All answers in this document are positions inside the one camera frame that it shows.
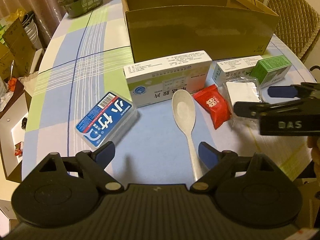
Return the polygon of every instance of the spoon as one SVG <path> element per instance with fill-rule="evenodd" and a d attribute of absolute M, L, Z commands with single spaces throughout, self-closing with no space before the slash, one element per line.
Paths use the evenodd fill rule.
<path fill-rule="evenodd" d="M 187 137 L 193 177 L 197 181 L 202 177 L 202 171 L 191 137 L 196 122 L 196 108 L 192 96 L 183 89 L 176 91 L 172 97 L 172 110 L 177 126 Z"/>

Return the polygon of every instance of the ribbed black surface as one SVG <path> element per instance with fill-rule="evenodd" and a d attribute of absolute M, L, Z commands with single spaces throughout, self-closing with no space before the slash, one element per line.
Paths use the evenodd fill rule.
<path fill-rule="evenodd" d="M 211 239 L 283 240 L 297 228 L 252 229 L 225 218 L 206 195 L 184 185 L 130 185 L 106 196 L 86 219 L 63 228 L 40 229 L 20 224 L 5 240 Z"/>

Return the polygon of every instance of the chair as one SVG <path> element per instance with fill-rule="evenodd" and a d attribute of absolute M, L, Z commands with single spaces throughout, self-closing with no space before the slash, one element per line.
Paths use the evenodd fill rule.
<path fill-rule="evenodd" d="M 268 0 L 280 16 L 275 34 L 304 63 L 320 37 L 320 14 L 305 0 Z"/>

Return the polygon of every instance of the table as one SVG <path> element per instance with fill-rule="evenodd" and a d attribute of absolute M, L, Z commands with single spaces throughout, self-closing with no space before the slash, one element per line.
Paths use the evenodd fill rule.
<path fill-rule="evenodd" d="M 314 82 L 300 60 L 273 36 L 264 57 L 282 53 L 293 66 L 277 85 Z M 76 19 L 67 15 L 63 18 L 40 66 L 25 135 L 23 178 L 49 152 L 74 156 L 89 149 L 75 133 L 75 126 L 107 91 L 130 98 L 122 67 L 132 63 L 120 0 L 106 0 L 102 7 Z M 212 73 L 211 67 L 206 85 L 213 84 Z M 269 103 L 283 101 L 270 98 L 266 89 L 263 96 Z M 124 185 L 190 186 L 193 175 L 188 144 L 174 122 L 171 100 L 138 111 L 139 120 L 116 146 L 116 156 L 106 171 Z M 264 152 L 290 179 L 295 179 L 311 160 L 305 137 L 260 136 L 248 127 L 231 130 L 228 122 L 214 130 L 209 114 L 198 103 L 192 138 L 196 148 L 205 141 L 220 151 L 229 149 L 242 156 Z"/>

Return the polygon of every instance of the blue label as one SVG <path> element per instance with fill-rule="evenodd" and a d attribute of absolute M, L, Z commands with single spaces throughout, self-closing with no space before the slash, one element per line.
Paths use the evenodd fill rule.
<path fill-rule="evenodd" d="M 135 95 L 141 95 L 144 94 L 147 91 L 147 89 L 144 86 L 136 87 L 133 91 Z"/>
<path fill-rule="evenodd" d="M 76 129 L 97 147 L 131 107 L 127 101 L 109 92 L 77 124 Z"/>

